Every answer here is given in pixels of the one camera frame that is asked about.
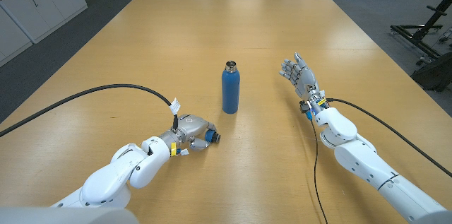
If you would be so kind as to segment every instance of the blue bottle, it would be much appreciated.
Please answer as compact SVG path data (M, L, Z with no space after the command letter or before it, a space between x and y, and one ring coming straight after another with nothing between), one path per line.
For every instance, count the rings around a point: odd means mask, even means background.
M240 73L234 61L226 62L221 75L223 111L234 114L239 109Z

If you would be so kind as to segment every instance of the robot finger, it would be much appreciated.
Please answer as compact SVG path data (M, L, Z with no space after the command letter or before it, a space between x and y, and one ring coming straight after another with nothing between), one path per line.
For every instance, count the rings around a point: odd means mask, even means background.
M292 73L292 68L285 63L281 64L281 70L285 73Z
M295 58L295 61L297 61L298 66L299 66L301 69L303 69L305 66L307 66L307 65L306 65L306 62L304 62L303 58L299 55L298 52L295 52L295 53L294 53L294 58Z
M284 63L287 64L290 68L294 69L297 65L296 62L290 61L289 59L284 59Z
M286 79L289 79L289 80L291 79L291 75L287 72L280 71L280 75L284 76Z
M282 63L281 66L286 69L286 71L287 69L290 69L298 73L301 70L298 64L294 63L293 61L290 61L288 59L285 59L284 61L287 61L287 63Z
M215 125L211 122L209 122L209 125L207 126L207 129L213 130L213 131L217 131L217 127L215 127Z

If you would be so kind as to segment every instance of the table surface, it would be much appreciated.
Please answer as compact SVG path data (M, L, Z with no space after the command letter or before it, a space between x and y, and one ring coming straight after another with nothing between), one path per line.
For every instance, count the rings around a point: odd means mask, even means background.
M0 129L88 88L148 86L177 97L180 114L213 122L222 140L171 158L147 187L132 189L127 208L141 223L320 223L314 133L278 75L295 51L327 97L374 113L452 169L452 119L332 0L133 0ZM220 75L230 59L242 77L232 115L221 110ZM372 118L333 106L395 170L452 208L450 177ZM66 103L0 138L0 206L50 206L120 147L171 124L168 106L139 90ZM317 185L331 223L404 222L320 142Z

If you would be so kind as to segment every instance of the robotic hand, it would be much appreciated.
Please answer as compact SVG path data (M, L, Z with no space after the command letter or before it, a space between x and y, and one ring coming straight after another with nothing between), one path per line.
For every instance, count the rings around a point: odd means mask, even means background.
M207 129L201 140L196 136ZM215 125L192 114L179 118L178 129L169 129L160 136L142 142L141 148L130 143L121 147L110 164L94 172L85 184L75 192L55 203L52 207L117 207L124 208L130 201L127 185L137 189L148 185L170 156L177 154L185 142L196 151L207 148L212 142L219 143Z
M429 195L399 175L376 153L375 147L357 133L356 126L330 107L324 91L306 62L295 53L296 62L286 59L280 75L287 78L302 101L303 113L314 114L324 145L334 150L336 160L346 170L372 185L408 222L447 211Z

